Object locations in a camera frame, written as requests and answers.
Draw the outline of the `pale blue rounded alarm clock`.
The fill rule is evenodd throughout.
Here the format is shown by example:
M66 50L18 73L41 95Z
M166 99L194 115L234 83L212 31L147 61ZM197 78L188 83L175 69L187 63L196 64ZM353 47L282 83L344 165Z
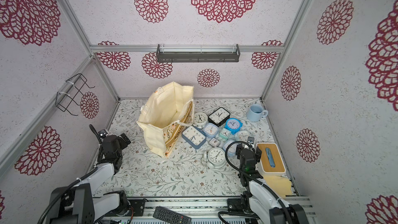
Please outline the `pale blue rounded alarm clock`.
M236 156L236 148L238 143L234 143L234 140L228 140L223 144L222 149L227 151L228 157L232 158Z

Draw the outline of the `white round alarm clock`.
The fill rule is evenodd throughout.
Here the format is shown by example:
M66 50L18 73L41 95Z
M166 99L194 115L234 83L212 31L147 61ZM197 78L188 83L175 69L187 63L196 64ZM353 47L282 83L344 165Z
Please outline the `white round alarm clock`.
M199 129L203 129L208 124L208 117L205 113L198 112L194 114L193 125Z
M247 130L240 130L235 134L236 141L246 142L246 141L248 141L249 137L252 137L252 134Z

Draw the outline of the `white twin bell alarm clock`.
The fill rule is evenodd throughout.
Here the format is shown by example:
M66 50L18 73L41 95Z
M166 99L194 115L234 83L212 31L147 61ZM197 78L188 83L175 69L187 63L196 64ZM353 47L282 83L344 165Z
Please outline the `white twin bell alarm clock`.
M220 169L226 164L225 151L219 147L211 148L203 153L201 163L211 170Z

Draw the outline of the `mint green square alarm clock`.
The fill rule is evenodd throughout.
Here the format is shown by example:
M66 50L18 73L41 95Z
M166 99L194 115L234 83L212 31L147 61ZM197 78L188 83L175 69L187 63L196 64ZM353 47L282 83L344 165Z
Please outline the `mint green square alarm clock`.
M231 131L228 130L227 128L222 128L220 133L219 133L219 138L222 140L228 140L230 135L231 135Z

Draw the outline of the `blue twin bell alarm clock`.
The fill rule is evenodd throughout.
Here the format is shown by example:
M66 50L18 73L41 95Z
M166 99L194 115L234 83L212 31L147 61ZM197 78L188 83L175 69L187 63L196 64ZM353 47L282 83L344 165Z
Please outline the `blue twin bell alarm clock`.
M236 118L229 118L226 121L225 128L231 132L232 135L241 130L243 123Z

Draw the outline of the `clear small travel clock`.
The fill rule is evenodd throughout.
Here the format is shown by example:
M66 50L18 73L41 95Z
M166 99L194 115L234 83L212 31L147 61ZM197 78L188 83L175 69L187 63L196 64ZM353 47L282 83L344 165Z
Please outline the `clear small travel clock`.
M221 142L216 138L212 138L211 140L208 141L208 143L212 147L219 147L221 144Z

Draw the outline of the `light blue square alarm clock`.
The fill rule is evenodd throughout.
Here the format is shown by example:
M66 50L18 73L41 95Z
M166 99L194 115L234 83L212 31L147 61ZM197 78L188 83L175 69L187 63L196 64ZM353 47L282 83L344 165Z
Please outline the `light blue square alarm clock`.
M208 123L202 130L207 138L212 139L218 134L219 127L213 123Z

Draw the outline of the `black square alarm clock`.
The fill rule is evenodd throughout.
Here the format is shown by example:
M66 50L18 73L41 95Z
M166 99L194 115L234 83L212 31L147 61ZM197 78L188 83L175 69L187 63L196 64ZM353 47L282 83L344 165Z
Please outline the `black square alarm clock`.
M229 111L223 107L219 107L208 116L208 122L220 127L230 118L230 116L231 114Z

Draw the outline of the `large blue square alarm clock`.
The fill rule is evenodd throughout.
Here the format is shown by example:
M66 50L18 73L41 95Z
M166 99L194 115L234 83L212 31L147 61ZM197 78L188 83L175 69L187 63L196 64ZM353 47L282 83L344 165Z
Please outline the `large blue square alarm clock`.
M205 134L195 126L187 127L182 133L182 138L194 149L200 149L206 142Z

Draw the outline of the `beige canvas tote bag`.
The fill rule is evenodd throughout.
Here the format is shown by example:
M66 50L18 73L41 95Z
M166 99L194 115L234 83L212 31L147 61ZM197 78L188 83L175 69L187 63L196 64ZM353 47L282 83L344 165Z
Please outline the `beige canvas tote bag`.
M193 125L194 87L171 82L141 107L137 124L151 152L169 158L185 128Z

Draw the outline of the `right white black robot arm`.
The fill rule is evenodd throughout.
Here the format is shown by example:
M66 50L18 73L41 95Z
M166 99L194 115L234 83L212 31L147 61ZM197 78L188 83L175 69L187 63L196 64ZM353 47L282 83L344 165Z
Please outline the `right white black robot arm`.
M230 162L229 149L237 144L236 155L239 167ZM238 177L246 191L241 195L241 211L220 211L218 218L222 223L227 221L222 215L240 216L258 219L263 224L307 224L309 223L304 208L291 204L279 196L266 183L256 165L261 161L262 151L244 141L234 141L226 147L225 159L231 168L238 171Z

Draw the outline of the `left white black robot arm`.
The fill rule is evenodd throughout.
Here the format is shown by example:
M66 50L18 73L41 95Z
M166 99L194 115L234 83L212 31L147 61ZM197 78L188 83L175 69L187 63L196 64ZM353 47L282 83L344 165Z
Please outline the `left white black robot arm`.
M94 196L97 189L121 169L122 151L131 144L130 139L125 133L114 135L105 129L97 132L93 125L89 127L99 142L97 164L83 177L51 193L39 224L96 224L109 213L125 216L133 212L123 190Z

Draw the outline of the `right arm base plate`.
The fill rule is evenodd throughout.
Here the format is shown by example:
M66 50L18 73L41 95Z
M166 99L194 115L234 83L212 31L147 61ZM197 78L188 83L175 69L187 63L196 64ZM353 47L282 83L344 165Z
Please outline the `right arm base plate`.
M248 214L247 204L241 198L227 199L228 212Z

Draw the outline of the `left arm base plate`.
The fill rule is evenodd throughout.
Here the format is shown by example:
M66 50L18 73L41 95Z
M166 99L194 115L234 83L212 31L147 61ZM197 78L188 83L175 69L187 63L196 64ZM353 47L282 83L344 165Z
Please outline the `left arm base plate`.
M142 217L144 215L147 199L129 199L129 208L126 216Z

